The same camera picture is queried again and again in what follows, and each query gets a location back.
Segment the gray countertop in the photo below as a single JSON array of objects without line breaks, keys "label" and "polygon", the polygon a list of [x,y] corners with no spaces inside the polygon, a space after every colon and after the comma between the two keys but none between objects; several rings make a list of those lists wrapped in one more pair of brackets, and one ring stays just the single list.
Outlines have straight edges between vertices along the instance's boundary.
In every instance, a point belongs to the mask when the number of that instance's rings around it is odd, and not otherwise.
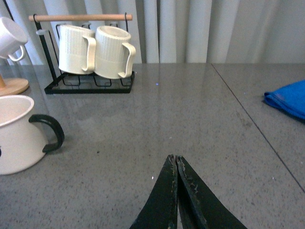
[{"label": "gray countertop", "polygon": [[23,94],[66,136],[33,167],[0,176],[1,229],[129,228],[169,154],[183,155],[249,229],[305,228],[305,125],[262,102],[304,79],[305,65],[134,70],[130,94],[46,95],[46,66],[0,66],[3,78],[29,80]]}]

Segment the white mug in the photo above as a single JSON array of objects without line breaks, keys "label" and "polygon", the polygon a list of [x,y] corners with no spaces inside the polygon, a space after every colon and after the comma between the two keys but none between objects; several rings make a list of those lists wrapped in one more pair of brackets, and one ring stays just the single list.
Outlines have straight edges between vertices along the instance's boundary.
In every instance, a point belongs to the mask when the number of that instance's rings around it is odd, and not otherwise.
[{"label": "white mug", "polygon": [[135,47],[129,42],[131,35],[114,26],[100,26],[96,34],[94,72],[108,79],[130,77]]},{"label": "white mug", "polygon": [[[0,97],[0,175],[27,169],[62,145],[64,133],[57,120],[34,113],[34,100],[28,96]],[[53,129],[56,143],[48,144],[41,123]]]},{"label": "white mug", "polygon": [[[0,17],[0,57],[10,58],[12,61],[20,61],[25,57],[24,45],[28,42],[28,37],[23,29],[13,20]],[[21,56],[17,59],[13,54],[21,49]]]},{"label": "white mug", "polygon": [[95,32],[74,25],[60,26],[59,69],[74,74],[94,70]]}]

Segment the black mug handle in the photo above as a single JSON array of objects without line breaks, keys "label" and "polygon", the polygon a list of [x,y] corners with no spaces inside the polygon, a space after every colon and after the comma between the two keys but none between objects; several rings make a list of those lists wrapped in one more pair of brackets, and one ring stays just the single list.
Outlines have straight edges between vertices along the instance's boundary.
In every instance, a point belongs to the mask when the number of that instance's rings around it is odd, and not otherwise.
[{"label": "black mug handle", "polygon": [[63,141],[65,140],[65,134],[63,133],[61,125],[55,118],[53,118],[49,115],[46,115],[46,114],[33,114],[29,118],[29,122],[47,124],[48,126],[50,126],[52,128],[52,130],[54,131],[54,133],[57,137],[56,143],[45,145],[45,147],[42,150],[44,153],[49,153],[49,152],[54,151],[54,150],[58,149],[59,147],[61,147]]}]

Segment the curtain fold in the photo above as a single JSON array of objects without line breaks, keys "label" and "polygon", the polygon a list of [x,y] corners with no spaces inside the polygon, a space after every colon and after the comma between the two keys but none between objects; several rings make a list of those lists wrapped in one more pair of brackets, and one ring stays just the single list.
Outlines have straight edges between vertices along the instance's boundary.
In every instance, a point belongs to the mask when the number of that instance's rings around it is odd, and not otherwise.
[{"label": "curtain fold", "polygon": [[[35,23],[29,15],[128,14],[135,63],[305,63],[304,0],[6,0],[11,14],[26,32],[27,57],[18,63],[47,64]],[[10,17],[3,0],[0,16]],[[87,21],[65,22],[81,26]],[[58,54],[56,24],[42,22]],[[91,21],[91,29],[125,22]],[[46,36],[54,65],[51,41]]]}]

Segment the wooden rod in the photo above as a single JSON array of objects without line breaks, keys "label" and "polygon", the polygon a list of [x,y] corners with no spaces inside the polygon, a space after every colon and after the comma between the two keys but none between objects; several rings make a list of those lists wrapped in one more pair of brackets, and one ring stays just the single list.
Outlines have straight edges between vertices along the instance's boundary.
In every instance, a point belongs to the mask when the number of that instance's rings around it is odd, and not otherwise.
[{"label": "wooden rod", "polygon": [[5,82],[0,74],[0,88],[5,88]]},{"label": "wooden rod", "polygon": [[[126,19],[132,21],[132,14],[127,14]],[[124,21],[125,14],[78,14],[78,15],[35,15],[36,22],[41,21]]]}]

